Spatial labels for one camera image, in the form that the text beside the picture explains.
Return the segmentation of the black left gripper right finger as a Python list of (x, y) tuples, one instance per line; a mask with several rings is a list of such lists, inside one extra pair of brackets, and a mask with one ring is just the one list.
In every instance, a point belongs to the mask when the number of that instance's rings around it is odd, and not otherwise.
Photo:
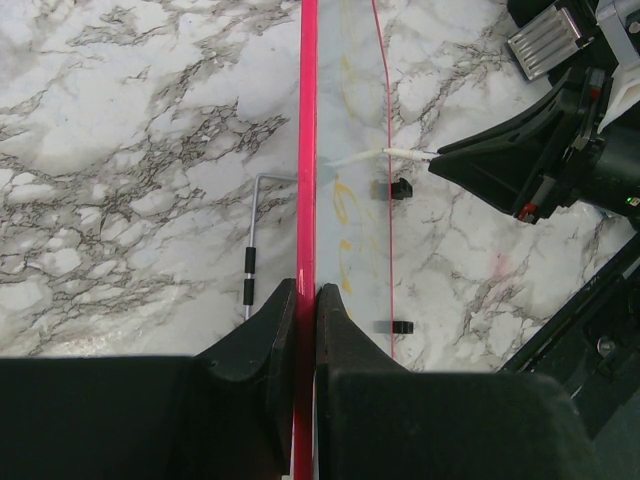
[(535, 374), (414, 373), (318, 295), (317, 473), (322, 479), (596, 479), (569, 396)]

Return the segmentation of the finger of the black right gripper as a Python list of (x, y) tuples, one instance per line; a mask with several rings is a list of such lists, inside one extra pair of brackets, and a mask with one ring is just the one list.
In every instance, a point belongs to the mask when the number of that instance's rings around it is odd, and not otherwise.
[(433, 159), (428, 170), (501, 213), (533, 218), (538, 210), (534, 187), (541, 184), (545, 161), (527, 154), (446, 154)]
[(580, 109), (588, 69), (571, 67), (539, 101), (515, 117), (479, 134), (441, 147), (435, 165), (480, 165), (511, 158), (532, 143), (551, 136), (564, 120), (572, 121)]

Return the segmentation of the pink framed whiteboard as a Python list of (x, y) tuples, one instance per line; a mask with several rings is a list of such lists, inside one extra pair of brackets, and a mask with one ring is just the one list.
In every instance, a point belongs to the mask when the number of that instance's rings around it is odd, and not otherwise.
[(301, 5), (296, 232), (296, 373), (293, 467), (314, 477), (315, 309), (335, 285), (349, 318), (385, 353), (392, 334), (373, 331), (394, 319), (391, 200), (371, 198), (373, 181), (391, 183), (380, 156), (327, 165), (391, 145), (390, 80), (373, 1)]

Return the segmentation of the white marker pen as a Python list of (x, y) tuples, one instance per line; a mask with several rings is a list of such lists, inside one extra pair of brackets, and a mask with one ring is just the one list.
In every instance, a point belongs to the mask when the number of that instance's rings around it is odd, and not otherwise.
[(360, 152), (349, 157), (345, 157), (338, 160), (332, 160), (327, 163), (328, 166), (333, 168), (339, 168), (354, 163), (371, 160), (380, 156), (396, 158), (404, 161), (429, 163), (431, 160), (437, 158), (439, 154), (431, 151), (420, 150), (406, 150), (397, 148), (383, 148), (374, 149)]

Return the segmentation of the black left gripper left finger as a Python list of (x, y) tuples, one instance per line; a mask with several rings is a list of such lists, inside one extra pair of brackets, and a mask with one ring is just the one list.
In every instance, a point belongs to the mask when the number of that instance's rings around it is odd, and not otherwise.
[(279, 479), (290, 470), (296, 288), (194, 356), (5, 358), (5, 479)]

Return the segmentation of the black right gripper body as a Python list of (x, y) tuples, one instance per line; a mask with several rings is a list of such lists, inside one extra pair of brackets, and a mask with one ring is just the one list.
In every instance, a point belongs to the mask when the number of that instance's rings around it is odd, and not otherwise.
[(542, 152), (514, 206), (519, 221), (536, 223), (577, 201), (579, 183), (602, 143), (596, 130), (610, 90), (610, 76), (593, 67), (569, 69), (554, 87), (539, 131)]

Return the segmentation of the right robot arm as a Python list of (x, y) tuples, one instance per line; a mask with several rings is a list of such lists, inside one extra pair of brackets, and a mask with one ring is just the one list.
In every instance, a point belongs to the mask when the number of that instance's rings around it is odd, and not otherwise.
[(639, 130), (606, 125), (613, 79), (572, 67), (538, 102), (439, 149), (430, 173), (494, 209), (535, 224), (581, 201), (639, 218)]

